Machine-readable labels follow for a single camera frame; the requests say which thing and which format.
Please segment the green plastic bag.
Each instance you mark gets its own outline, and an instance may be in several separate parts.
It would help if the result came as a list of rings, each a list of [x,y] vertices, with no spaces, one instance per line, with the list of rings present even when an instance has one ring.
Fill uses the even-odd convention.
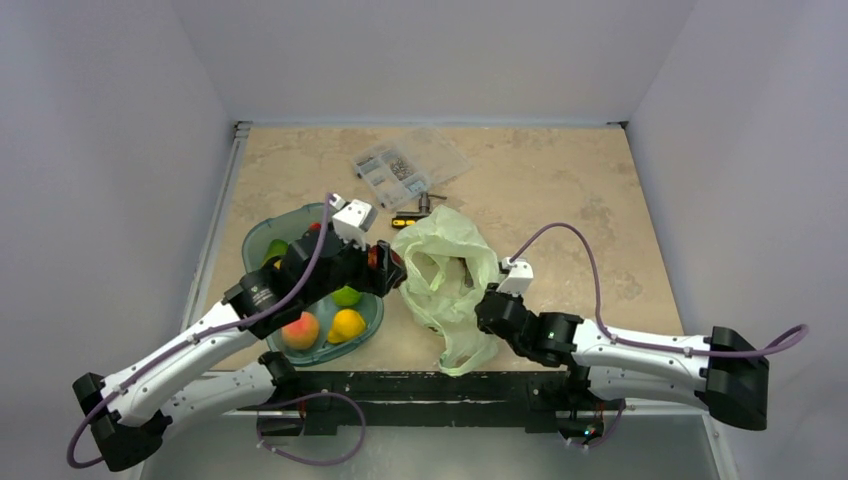
[[[475,307],[500,271],[496,252],[474,222],[440,205],[400,230],[391,248],[406,267],[401,298],[414,321],[443,340],[441,373],[463,376],[493,359],[497,341],[478,329]]]

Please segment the red fake fruit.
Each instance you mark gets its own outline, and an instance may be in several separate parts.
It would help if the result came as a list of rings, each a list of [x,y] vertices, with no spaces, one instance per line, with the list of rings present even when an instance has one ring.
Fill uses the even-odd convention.
[[[368,248],[367,265],[369,269],[374,271],[380,266],[380,250],[378,245],[372,245]]]

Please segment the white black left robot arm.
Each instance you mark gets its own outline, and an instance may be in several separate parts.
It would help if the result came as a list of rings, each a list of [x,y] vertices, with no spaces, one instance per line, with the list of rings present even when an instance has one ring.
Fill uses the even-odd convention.
[[[104,463],[120,472],[143,462],[179,423],[179,412],[192,411],[182,396],[187,387],[219,361],[298,320],[343,287],[383,297],[406,277],[403,260],[387,242],[360,245],[332,227],[314,226],[144,359],[107,376],[86,373],[75,380],[85,419],[67,448],[69,465]]]

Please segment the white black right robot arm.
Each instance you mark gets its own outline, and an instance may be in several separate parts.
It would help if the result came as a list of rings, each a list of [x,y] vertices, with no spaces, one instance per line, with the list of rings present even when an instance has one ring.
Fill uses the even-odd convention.
[[[490,286],[474,308],[479,330],[504,340],[519,357],[566,367],[564,399],[640,398],[689,405],[726,425],[763,431],[768,424],[770,364],[737,331],[666,336],[613,328],[561,312],[535,314],[522,297]]]

